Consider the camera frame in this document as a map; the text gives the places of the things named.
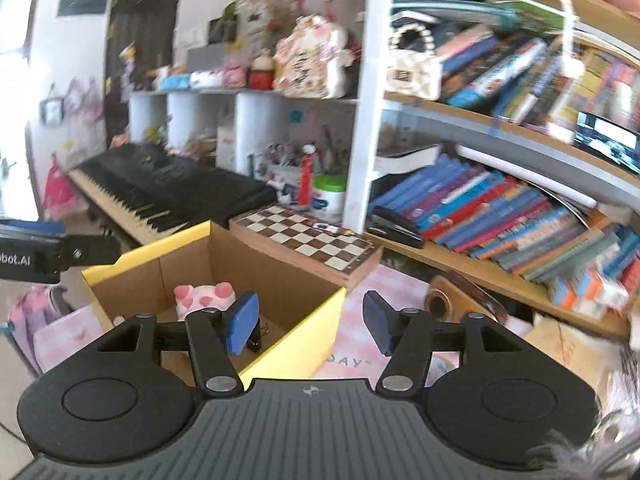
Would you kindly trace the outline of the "pink plush pig toy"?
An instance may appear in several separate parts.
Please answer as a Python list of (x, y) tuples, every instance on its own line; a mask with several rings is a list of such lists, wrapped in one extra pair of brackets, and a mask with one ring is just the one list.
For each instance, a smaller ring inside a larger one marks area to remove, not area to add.
[(189, 313), (205, 308), (225, 311), (236, 299), (235, 291), (228, 282), (201, 286), (178, 285), (174, 288), (174, 295), (179, 321), (183, 321)]

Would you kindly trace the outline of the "black binder clip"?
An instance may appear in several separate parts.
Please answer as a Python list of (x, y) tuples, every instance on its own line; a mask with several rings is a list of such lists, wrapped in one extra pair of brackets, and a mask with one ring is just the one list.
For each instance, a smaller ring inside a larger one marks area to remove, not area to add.
[(258, 353), (262, 351), (262, 337), (269, 333), (266, 323), (257, 322), (246, 342), (247, 350)]

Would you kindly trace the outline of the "pink checkered tablecloth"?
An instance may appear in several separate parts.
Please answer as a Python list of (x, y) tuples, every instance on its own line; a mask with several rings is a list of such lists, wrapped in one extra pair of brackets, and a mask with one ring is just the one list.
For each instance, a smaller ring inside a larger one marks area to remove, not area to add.
[(374, 387), (388, 362), (388, 352), (405, 333), (398, 313), (390, 316), (366, 298), (374, 292), (396, 311), (422, 310), (430, 291), (424, 281), (380, 264), (344, 301), (335, 340), (314, 379), (365, 379)]

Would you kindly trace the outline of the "brown retro radio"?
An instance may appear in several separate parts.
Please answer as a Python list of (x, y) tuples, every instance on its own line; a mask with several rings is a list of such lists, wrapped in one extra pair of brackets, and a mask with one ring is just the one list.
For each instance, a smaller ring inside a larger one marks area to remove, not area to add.
[(485, 315), (501, 325), (508, 320), (508, 312), (497, 299), (450, 271), (431, 279), (424, 310), (439, 322), (457, 323), (471, 313)]

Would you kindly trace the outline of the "black electronic keyboard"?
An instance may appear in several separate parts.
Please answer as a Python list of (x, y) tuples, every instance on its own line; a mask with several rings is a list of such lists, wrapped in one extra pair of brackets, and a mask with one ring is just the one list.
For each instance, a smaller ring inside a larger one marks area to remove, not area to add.
[(66, 172), (89, 205), (89, 216), (132, 247), (175, 232), (229, 221), (277, 201), (265, 183), (157, 145), (124, 144), (93, 156)]

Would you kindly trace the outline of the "wooden chess board box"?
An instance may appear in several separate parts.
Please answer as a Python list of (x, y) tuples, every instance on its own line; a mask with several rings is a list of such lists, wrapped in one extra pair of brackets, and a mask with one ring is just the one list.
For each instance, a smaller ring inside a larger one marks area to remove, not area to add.
[(239, 214), (229, 231), (258, 252), (347, 290), (375, 270), (383, 253), (381, 245), (355, 232), (278, 204)]

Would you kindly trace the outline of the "black stapler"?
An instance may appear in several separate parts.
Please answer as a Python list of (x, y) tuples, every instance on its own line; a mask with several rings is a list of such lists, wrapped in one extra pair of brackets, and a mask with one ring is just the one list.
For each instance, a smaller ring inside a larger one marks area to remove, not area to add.
[(368, 214), (366, 228), (368, 233), (398, 244), (413, 248), (424, 246), (423, 235), (414, 222), (381, 206), (374, 206)]

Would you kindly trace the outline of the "white green lid jar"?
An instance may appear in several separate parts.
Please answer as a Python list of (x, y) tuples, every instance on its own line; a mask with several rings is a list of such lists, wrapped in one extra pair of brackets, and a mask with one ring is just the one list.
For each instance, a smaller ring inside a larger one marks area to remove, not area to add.
[(319, 220), (341, 223), (347, 179), (344, 174), (317, 174), (311, 187), (311, 213)]

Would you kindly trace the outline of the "red tassel ornament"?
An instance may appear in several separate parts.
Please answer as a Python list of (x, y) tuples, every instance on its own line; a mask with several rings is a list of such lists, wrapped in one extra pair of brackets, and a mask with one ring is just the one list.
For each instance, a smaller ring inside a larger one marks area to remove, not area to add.
[(299, 193), (297, 205), (300, 209), (306, 210), (311, 202), (311, 185), (314, 177), (314, 154), (316, 148), (314, 144), (303, 146), (303, 158), (300, 163)]

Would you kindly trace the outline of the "orange white medicine box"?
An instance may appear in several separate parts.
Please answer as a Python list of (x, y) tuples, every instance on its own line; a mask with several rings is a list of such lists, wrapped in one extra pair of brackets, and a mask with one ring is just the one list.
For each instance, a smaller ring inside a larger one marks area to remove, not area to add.
[(595, 320), (602, 320), (610, 311), (623, 314), (629, 302), (622, 283), (589, 266), (576, 269), (568, 278), (556, 276), (546, 286), (555, 307)]

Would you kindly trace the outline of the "red round doll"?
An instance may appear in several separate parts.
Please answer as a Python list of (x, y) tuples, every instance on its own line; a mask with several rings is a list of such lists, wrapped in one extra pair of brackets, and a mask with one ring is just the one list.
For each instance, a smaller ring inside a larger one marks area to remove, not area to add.
[(274, 81), (274, 61), (269, 49), (262, 49), (250, 64), (247, 87), (252, 90), (270, 91)]

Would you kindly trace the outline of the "white quilted pearl handbag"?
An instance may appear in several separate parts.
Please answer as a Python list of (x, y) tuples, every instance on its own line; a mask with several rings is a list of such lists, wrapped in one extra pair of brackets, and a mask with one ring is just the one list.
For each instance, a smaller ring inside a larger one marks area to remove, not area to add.
[(419, 23), (395, 28), (390, 35), (385, 91), (437, 101), (442, 90), (442, 61), (431, 31)]

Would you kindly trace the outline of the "smartphone on shelf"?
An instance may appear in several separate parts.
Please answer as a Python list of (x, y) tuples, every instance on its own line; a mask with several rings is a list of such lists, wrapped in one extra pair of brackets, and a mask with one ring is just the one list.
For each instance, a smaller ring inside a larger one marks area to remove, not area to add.
[(577, 116), (575, 148), (619, 166), (630, 174), (639, 174), (639, 135), (595, 114)]

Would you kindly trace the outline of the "pink cat ornament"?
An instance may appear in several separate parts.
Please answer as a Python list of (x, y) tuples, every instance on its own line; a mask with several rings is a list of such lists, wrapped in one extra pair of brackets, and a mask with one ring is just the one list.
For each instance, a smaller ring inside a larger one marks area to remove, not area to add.
[(280, 67), (273, 90), (290, 99), (341, 99), (347, 67), (355, 61), (344, 27), (321, 15), (302, 16), (290, 36), (278, 42)]

